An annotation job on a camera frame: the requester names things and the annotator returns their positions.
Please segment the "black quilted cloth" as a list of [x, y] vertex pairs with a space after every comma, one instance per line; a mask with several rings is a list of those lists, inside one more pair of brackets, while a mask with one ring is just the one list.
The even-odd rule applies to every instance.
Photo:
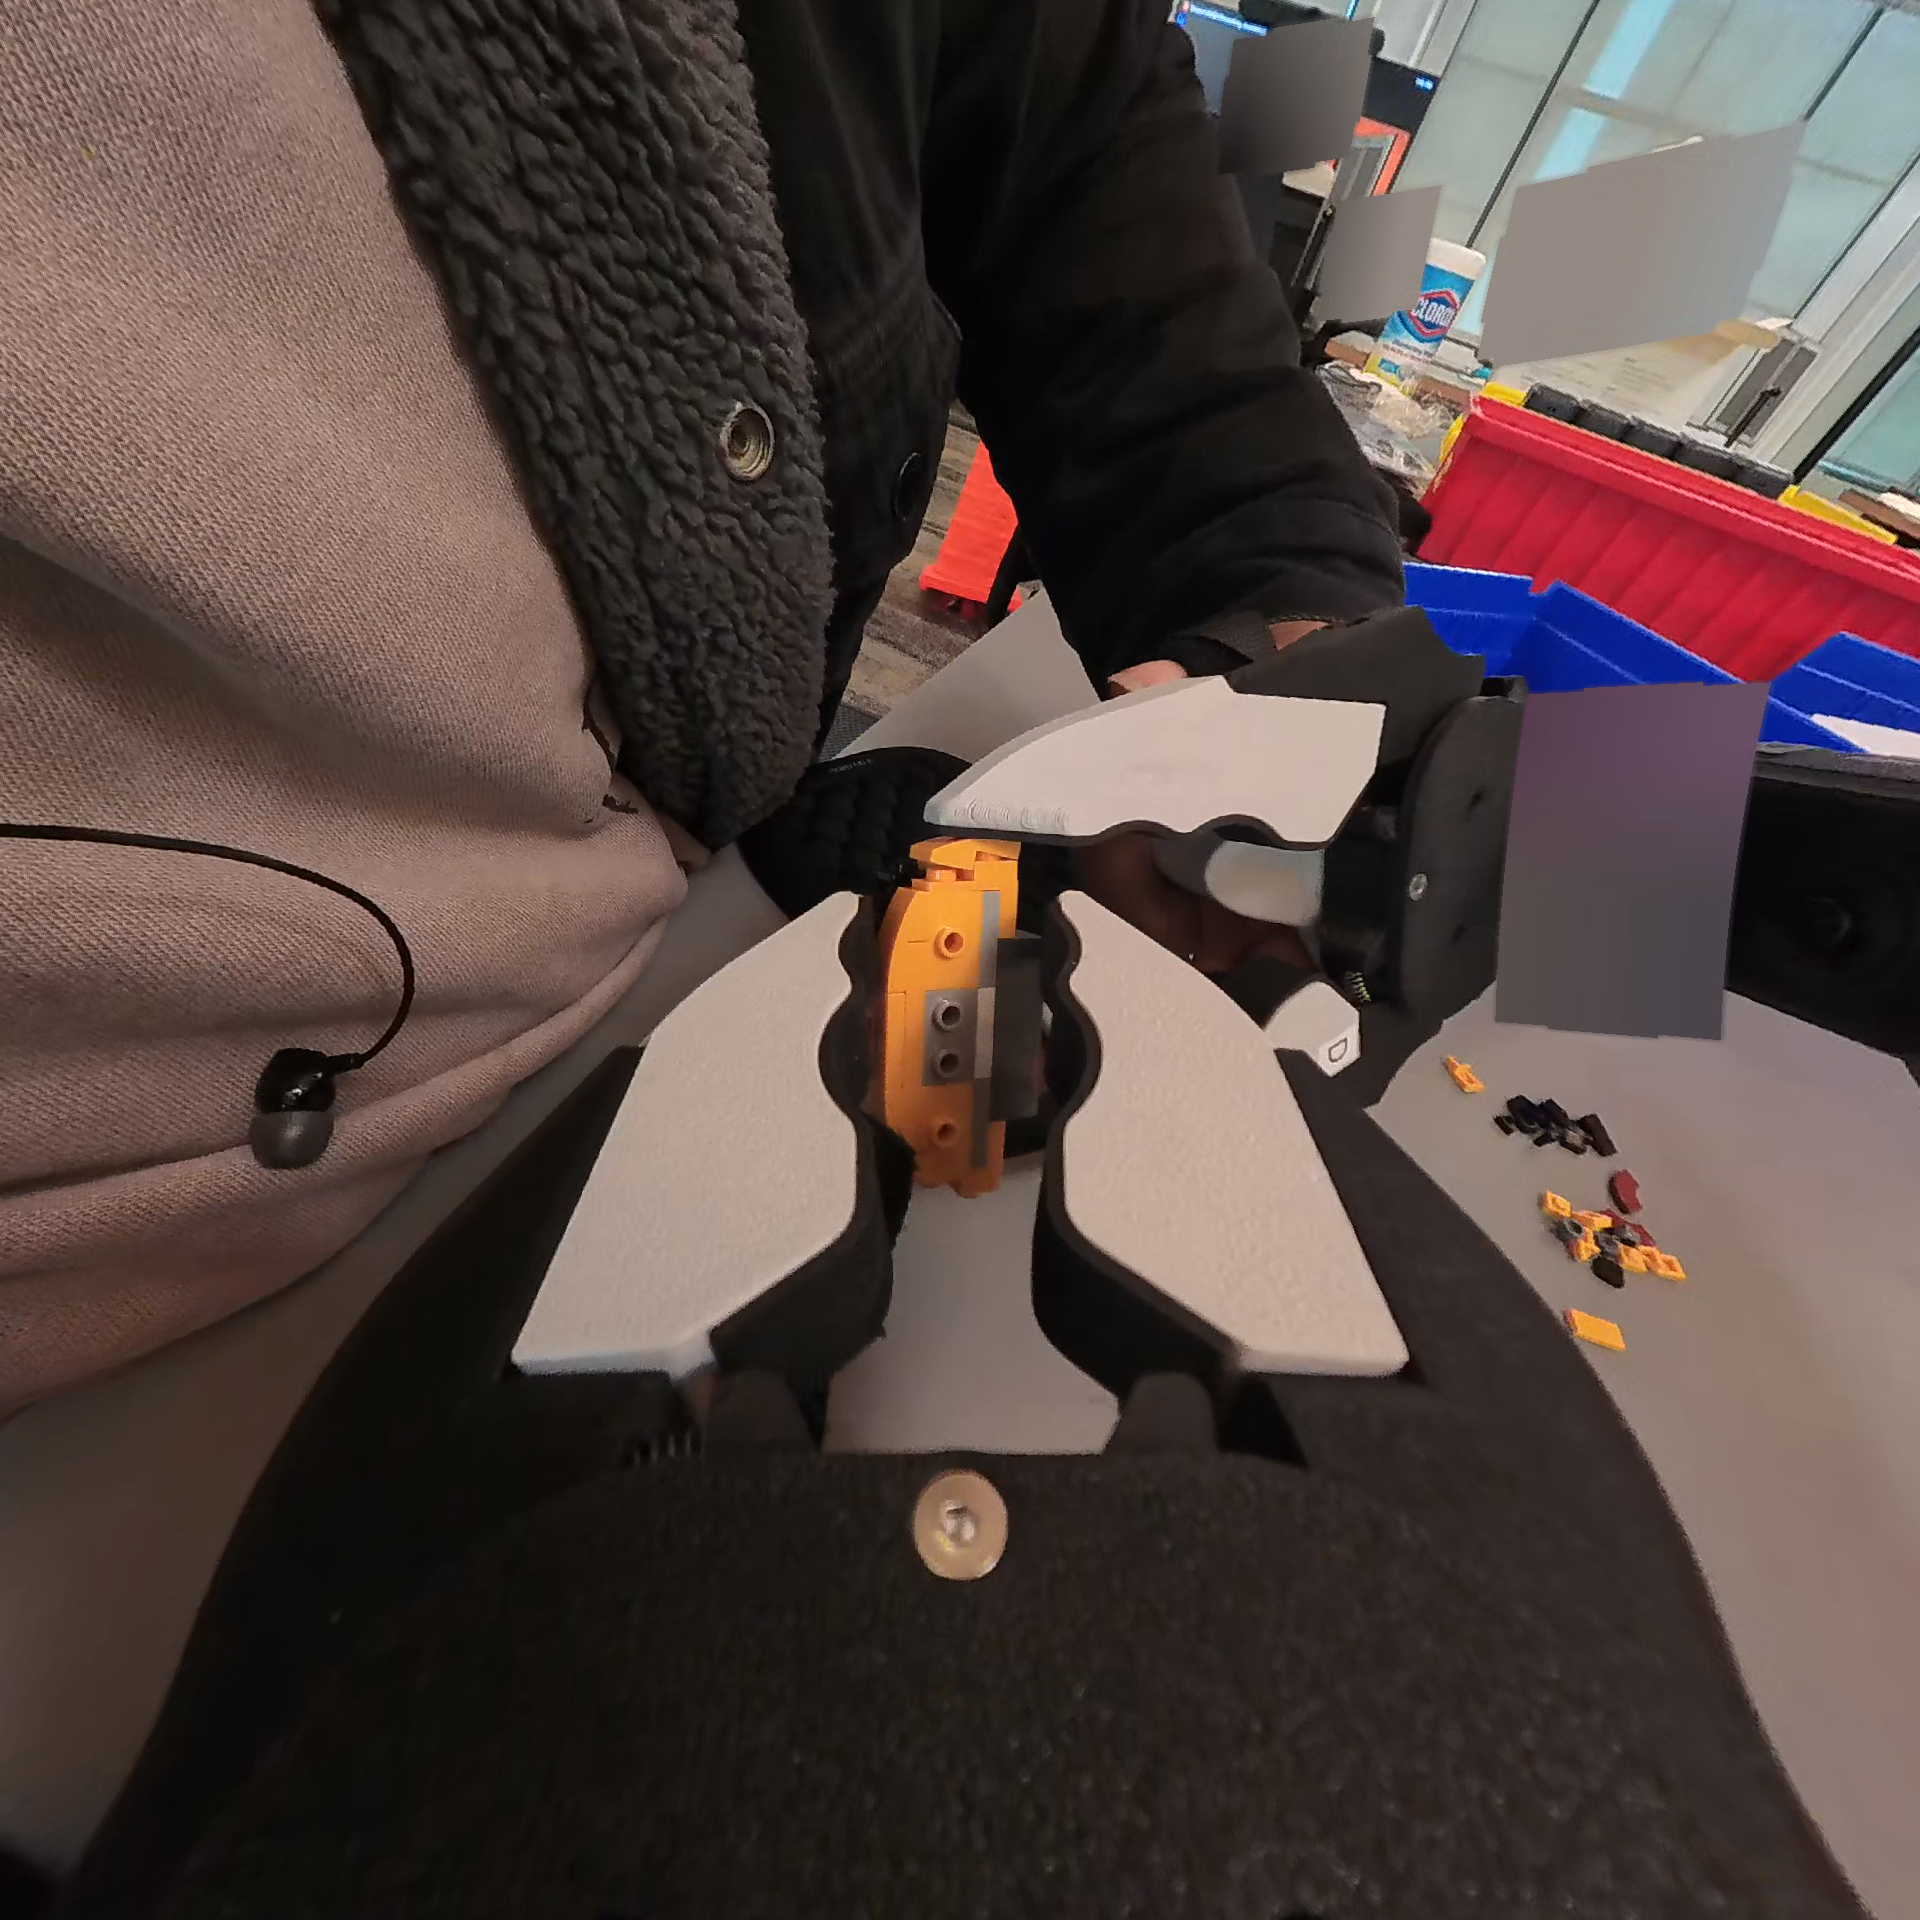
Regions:
[[919, 873], [926, 802], [969, 764], [929, 747], [880, 747], [820, 760], [796, 794], [746, 830], [736, 851], [776, 911], [798, 922], [856, 895], [886, 907]]

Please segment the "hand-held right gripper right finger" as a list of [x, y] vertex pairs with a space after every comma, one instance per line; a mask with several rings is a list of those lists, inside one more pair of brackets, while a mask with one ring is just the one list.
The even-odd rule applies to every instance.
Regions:
[[1318, 1144], [1289, 1056], [1089, 895], [1043, 935], [1052, 1100], [1036, 1320], [1103, 1387], [1214, 1446], [1282, 1384], [1408, 1378], [1408, 1336]]

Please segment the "pile of small lego pieces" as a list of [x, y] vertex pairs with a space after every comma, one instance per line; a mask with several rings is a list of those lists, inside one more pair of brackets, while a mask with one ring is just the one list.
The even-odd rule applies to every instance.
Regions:
[[1592, 1172], [1594, 1195], [1540, 1187], [1534, 1212], [1563, 1256], [1599, 1284], [1623, 1290], [1631, 1278], [1684, 1284], [1680, 1256], [1652, 1234], [1641, 1179], [1626, 1164], [1616, 1132], [1599, 1111], [1571, 1111], [1552, 1095], [1510, 1095], [1495, 1108], [1500, 1136], [1526, 1144], [1544, 1172]]

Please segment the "person's left forearm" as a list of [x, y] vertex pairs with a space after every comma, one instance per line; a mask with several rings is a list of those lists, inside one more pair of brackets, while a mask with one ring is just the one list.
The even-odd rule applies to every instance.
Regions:
[[1163, 4], [943, 4], [929, 276], [1094, 684], [1404, 601], [1392, 494], [1258, 258]]

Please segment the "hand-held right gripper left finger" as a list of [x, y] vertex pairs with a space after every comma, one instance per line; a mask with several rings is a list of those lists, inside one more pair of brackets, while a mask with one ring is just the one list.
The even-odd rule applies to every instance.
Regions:
[[886, 1331], [911, 1147], [870, 1111], [866, 897], [720, 967], [640, 1048], [512, 1345], [522, 1377], [663, 1377], [708, 1424], [771, 1382], [811, 1446]]

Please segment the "orange traffic cone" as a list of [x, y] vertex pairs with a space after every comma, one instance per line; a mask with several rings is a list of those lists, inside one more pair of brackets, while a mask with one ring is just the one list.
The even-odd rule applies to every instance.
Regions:
[[1036, 582], [1012, 499], [979, 443], [952, 507], [939, 552], [919, 574], [919, 587], [994, 626], [1018, 611], [1023, 587]]

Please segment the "row of black cases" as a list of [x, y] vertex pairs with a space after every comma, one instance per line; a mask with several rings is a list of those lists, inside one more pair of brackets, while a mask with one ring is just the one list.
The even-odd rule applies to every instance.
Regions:
[[1651, 457], [1696, 473], [1708, 473], [1710, 479], [1738, 486], [1767, 499], [1780, 499], [1793, 486], [1788, 470], [1759, 462], [1740, 448], [1718, 447], [1641, 417], [1620, 414], [1614, 408], [1578, 398], [1571, 392], [1534, 385], [1528, 388], [1520, 406], [1537, 417], [1576, 425], [1601, 439], [1641, 451]]

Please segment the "person's black fleece jacket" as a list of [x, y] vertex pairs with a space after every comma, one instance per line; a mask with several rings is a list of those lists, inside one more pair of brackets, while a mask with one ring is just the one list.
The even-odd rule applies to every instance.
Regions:
[[842, 684], [828, 364], [736, 4], [316, 4], [617, 726], [704, 849]]

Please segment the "orange lego car section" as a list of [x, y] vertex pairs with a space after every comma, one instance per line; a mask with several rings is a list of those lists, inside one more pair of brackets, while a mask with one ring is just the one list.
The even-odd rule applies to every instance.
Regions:
[[916, 843], [880, 919], [872, 1113], [914, 1182], [980, 1199], [1043, 1136], [1041, 935], [1020, 929], [1023, 851], [1010, 839]]

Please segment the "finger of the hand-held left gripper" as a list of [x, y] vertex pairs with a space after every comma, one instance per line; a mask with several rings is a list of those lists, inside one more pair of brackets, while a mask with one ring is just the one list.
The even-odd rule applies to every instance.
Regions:
[[1361, 1063], [1361, 1008], [1326, 976], [1311, 976], [1259, 1019], [1275, 1051], [1299, 1051], [1323, 1074]]
[[939, 788], [923, 823], [1052, 847], [1235, 828], [1321, 849], [1375, 780], [1384, 730], [1382, 705], [1184, 680], [1006, 740]]

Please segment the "white wipes canister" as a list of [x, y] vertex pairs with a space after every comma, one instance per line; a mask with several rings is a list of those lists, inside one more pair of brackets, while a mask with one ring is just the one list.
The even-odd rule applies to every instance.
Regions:
[[1417, 295], [1385, 320], [1364, 369], [1402, 386], [1426, 378], [1483, 267], [1486, 254], [1475, 247], [1434, 239]]

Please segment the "person's left hand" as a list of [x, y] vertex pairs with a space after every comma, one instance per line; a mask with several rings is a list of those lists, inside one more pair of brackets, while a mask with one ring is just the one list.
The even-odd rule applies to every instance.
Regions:
[[1242, 919], [1210, 897], [1190, 895], [1162, 871], [1155, 842], [1140, 835], [1084, 849], [1072, 864], [1095, 900], [1204, 974], [1220, 976], [1259, 956], [1320, 970], [1297, 929]]

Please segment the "person's beige hoodie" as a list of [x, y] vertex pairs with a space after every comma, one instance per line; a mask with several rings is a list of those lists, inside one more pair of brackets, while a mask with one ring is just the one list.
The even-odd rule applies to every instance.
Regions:
[[683, 876], [310, 4], [4, 4], [4, 1412], [340, 1254], [649, 962]]

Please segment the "red plastic bin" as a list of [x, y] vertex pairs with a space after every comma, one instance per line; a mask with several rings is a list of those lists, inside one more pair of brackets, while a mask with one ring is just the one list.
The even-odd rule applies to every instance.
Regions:
[[1425, 506], [1425, 562], [1569, 585], [1744, 681], [1836, 635], [1919, 654], [1916, 556], [1514, 403], [1472, 406]]

